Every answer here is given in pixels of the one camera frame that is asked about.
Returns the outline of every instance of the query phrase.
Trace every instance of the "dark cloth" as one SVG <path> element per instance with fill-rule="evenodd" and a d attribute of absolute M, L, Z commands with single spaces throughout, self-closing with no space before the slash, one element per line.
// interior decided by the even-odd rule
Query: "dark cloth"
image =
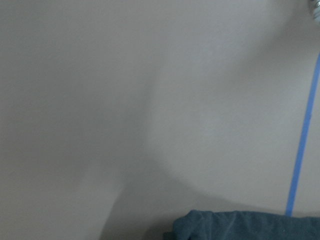
<path fill-rule="evenodd" d="M 164 240 L 320 240 L 320 217 L 253 211 L 192 210 L 174 221 Z"/>

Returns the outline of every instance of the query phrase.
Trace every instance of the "silver metal object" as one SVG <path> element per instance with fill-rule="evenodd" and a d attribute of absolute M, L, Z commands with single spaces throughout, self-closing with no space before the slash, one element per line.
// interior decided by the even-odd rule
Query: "silver metal object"
<path fill-rule="evenodd" d="M 308 0 L 309 9 L 314 21 L 320 25 L 320 0 Z"/>

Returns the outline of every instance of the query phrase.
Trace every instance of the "blue line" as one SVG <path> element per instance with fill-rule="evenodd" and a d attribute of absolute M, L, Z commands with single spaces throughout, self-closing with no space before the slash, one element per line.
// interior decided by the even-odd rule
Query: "blue line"
<path fill-rule="evenodd" d="M 314 69 L 311 89 L 309 93 L 308 103 L 305 111 L 304 122 L 303 122 L 301 137 L 300 137 L 300 143 L 298 147 L 298 152 L 296 154 L 293 176 L 291 180 L 291 187 L 290 187 L 290 192 L 289 192 L 288 201 L 287 201 L 286 210 L 285 210 L 285 215 L 287 216 L 292 216 L 292 212 L 295 205 L 297 188 L 299 183 L 299 176 L 300 176 L 302 162 L 304 159 L 304 153 L 306 149 L 306 143 L 308 138 L 312 110 L 313 110 L 316 92 L 317 92 L 319 76 L 320 76 L 320 54 L 318 56 L 315 69 Z"/>

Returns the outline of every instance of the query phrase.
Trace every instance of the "towel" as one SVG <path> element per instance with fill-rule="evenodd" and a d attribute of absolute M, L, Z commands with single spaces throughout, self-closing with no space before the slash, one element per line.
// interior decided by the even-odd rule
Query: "towel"
<path fill-rule="evenodd" d="M 164 240 L 320 240 L 320 217 L 253 211 L 192 210 L 174 221 Z"/>

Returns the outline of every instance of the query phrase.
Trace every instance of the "white wall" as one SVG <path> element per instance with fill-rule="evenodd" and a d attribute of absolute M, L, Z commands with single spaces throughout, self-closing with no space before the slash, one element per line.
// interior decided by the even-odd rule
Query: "white wall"
<path fill-rule="evenodd" d="M 282 214 L 320 28 L 298 0 L 0 3 L 0 238 L 161 239 Z M 320 216 L 320 96 L 296 216 Z"/>

